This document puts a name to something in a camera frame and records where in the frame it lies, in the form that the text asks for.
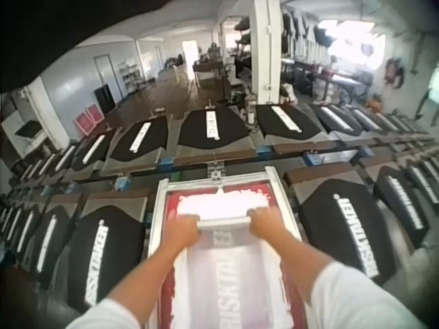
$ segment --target wooden floor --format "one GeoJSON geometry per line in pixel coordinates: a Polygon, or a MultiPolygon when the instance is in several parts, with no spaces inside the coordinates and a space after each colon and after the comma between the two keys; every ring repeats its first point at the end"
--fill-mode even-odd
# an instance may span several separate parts
{"type": "Polygon", "coordinates": [[[178,67],[178,77],[177,83],[174,70],[161,72],[155,82],[118,104],[96,131],[104,131],[107,124],[109,127],[128,127],[132,123],[163,114],[172,114],[174,118],[181,119],[188,111],[203,109],[209,100],[217,105],[217,101],[223,98],[222,81],[219,79],[200,88],[195,80],[187,78],[185,66],[178,67]],[[165,108],[165,111],[156,112],[157,108],[165,108]]]}

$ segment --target white wall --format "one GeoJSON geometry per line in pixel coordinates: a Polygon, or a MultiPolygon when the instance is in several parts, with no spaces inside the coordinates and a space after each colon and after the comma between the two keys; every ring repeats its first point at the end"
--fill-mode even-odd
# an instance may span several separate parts
{"type": "Polygon", "coordinates": [[[147,78],[156,77],[158,72],[165,68],[167,59],[165,43],[163,41],[139,40],[139,48],[143,58],[145,76],[147,78]],[[156,47],[160,49],[162,54],[162,66],[158,59],[156,47]]]}
{"type": "Polygon", "coordinates": [[[183,41],[195,40],[202,53],[206,53],[212,44],[212,30],[197,31],[193,33],[177,34],[165,38],[165,48],[168,57],[177,57],[179,53],[183,55],[183,41]]]}
{"type": "Polygon", "coordinates": [[[127,91],[117,65],[133,58],[140,66],[139,53],[134,41],[74,48],[41,74],[50,101],[71,139],[79,140],[82,137],[73,122],[74,118],[83,112],[85,107],[93,103],[98,105],[93,91],[102,86],[102,83],[94,57],[106,54],[110,56],[121,94],[125,97],[127,91]]]}
{"type": "MultiPolygon", "coordinates": [[[[410,72],[412,69],[412,60],[416,48],[415,37],[393,38],[388,36],[385,45],[385,55],[383,64],[375,71],[374,84],[371,88],[372,93],[380,93],[384,98],[384,109],[391,112],[395,108],[413,118],[418,105],[427,91],[431,76],[439,61],[439,37],[428,36],[425,39],[423,51],[416,70],[417,74],[410,72]],[[391,86],[385,86],[384,73],[385,62],[387,59],[401,58],[405,69],[404,85],[400,89],[393,89],[391,86]]],[[[438,108],[432,101],[426,101],[422,113],[425,113],[420,123],[427,128],[431,123],[434,111],[438,108]]]]}
{"type": "Polygon", "coordinates": [[[8,194],[11,190],[11,186],[9,185],[9,179],[12,177],[12,174],[2,159],[0,159],[0,176],[0,193],[8,194]]]}

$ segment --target white pillar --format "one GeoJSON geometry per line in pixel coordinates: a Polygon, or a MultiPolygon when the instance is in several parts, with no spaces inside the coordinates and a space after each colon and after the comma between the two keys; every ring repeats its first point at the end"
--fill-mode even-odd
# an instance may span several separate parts
{"type": "Polygon", "coordinates": [[[69,146],[70,137],[56,114],[41,77],[37,77],[25,88],[29,96],[29,102],[47,137],[56,149],[65,149],[69,146]]]}
{"type": "Polygon", "coordinates": [[[250,0],[252,91],[258,103],[278,103],[281,79],[280,0],[250,0]]]}

